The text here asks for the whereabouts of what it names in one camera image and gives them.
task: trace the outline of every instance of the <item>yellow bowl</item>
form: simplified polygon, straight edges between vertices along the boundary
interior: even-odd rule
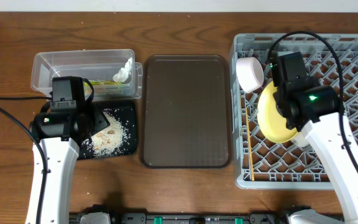
[[[289,130],[285,126],[287,120],[276,109],[276,101],[273,97],[276,91],[273,82],[265,87],[259,98],[257,119],[260,130],[269,141],[283,143],[294,138],[298,131],[296,128]]]

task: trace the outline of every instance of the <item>gray dish rack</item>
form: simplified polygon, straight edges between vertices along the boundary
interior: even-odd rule
[[[230,91],[232,100],[232,142],[234,179],[241,189],[333,189],[311,146],[291,142],[274,144],[265,139],[257,122],[257,102],[262,89],[246,94],[236,78],[236,61],[242,57],[260,60],[267,84],[271,74],[266,66],[270,46],[283,34],[238,34],[230,49]],[[344,99],[353,135],[358,143],[358,34],[320,34],[339,56],[344,74]],[[282,40],[279,52],[301,52],[309,75],[321,84],[339,89],[336,64],[323,43],[314,37],[297,34]],[[249,127],[246,126],[248,110]],[[250,139],[247,139],[247,128]],[[250,178],[248,144],[252,146],[255,181]]]

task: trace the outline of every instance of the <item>wooden table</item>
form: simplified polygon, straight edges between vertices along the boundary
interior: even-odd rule
[[[0,96],[34,96],[38,52],[132,49],[144,64],[153,54],[218,54],[228,59],[239,33],[313,30],[358,33],[358,14],[300,13],[24,13],[0,12]],[[0,101],[28,125],[44,101]],[[140,101],[137,113],[140,118]],[[0,223],[24,223],[33,172],[30,139],[0,113]],[[106,204],[118,212],[246,214],[311,205],[341,213],[333,191],[241,190],[224,169],[153,170],[139,155],[76,164],[72,212]]]

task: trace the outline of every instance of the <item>clear plastic container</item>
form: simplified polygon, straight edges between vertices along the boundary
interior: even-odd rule
[[[130,61],[129,76],[123,82],[114,82],[113,76]],[[137,95],[138,71],[135,53],[132,50],[76,50],[67,52],[42,52],[34,58],[31,89],[50,96],[52,78],[76,76],[90,81],[102,81],[104,85],[93,85],[95,98],[130,98]]]

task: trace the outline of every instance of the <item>green light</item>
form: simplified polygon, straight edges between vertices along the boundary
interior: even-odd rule
[[[314,100],[318,99],[318,97],[317,97],[317,96],[310,95],[310,96],[309,96],[309,99],[310,99],[311,101],[314,101]]]

